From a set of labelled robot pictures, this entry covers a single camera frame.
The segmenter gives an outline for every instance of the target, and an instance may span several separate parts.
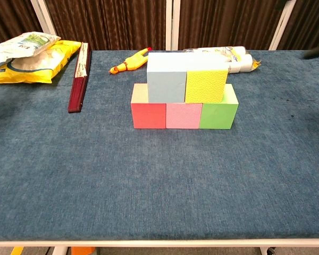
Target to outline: curtain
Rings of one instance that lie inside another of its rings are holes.
[[[268,49],[283,6],[276,0],[181,0],[179,49]]]
[[[165,49],[165,0],[46,0],[57,34],[92,49]]]
[[[311,49],[319,46],[319,1],[297,0],[278,49]]]
[[[30,0],[0,0],[0,43],[32,31],[42,29]]]

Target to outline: rubber chicken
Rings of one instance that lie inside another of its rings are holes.
[[[114,66],[110,69],[109,73],[116,74],[125,70],[131,71],[136,70],[141,67],[148,61],[148,56],[143,56],[149,50],[152,50],[150,47],[145,48],[137,52],[131,57],[128,57],[122,64]]]

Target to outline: yellow bag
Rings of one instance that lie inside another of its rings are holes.
[[[52,83],[51,79],[80,45],[77,41],[60,40],[37,56],[14,58],[0,66],[0,83]]]

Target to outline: cube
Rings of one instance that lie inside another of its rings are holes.
[[[149,53],[149,103],[184,103],[187,53]]]
[[[186,103],[219,103],[228,76],[228,65],[211,54],[195,54],[187,67]]]
[[[226,84],[220,103],[203,104],[200,129],[230,129],[238,109],[239,102],[233,86]]]
[[[166,104],[167,129],[198,129],[202,104]]]
[[[164,129],[165,104],[150,104],[146,83],[135,83],[131,98],[133,127],[135,129]]]

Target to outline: red block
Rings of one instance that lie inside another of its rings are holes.
[[[165,104],[131,104],[135,129],[164,129]]]
[[[166,104],[149,104],[146,83],[134,85],[131,111],[135,129],[164,129],[165,110]]]

